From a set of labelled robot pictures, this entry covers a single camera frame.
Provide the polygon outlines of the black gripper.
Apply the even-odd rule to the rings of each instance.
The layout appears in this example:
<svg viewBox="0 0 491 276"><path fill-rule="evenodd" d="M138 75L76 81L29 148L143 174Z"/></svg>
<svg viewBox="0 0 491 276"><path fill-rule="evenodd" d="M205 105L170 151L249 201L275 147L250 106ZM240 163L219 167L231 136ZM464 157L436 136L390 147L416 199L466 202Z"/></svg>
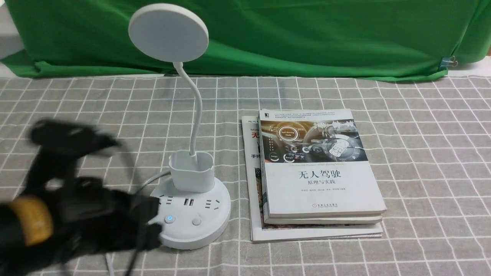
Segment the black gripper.
<svg viewBox="0 0 491 276"><path fill-rule="evenodd" d="M160 200L103 186L98 177L78 177L78 157L99 154L121 143L95 125L43 118L30 128L39 146L23 189L23 256L79 257L162 246L155 222Z"/></svg>

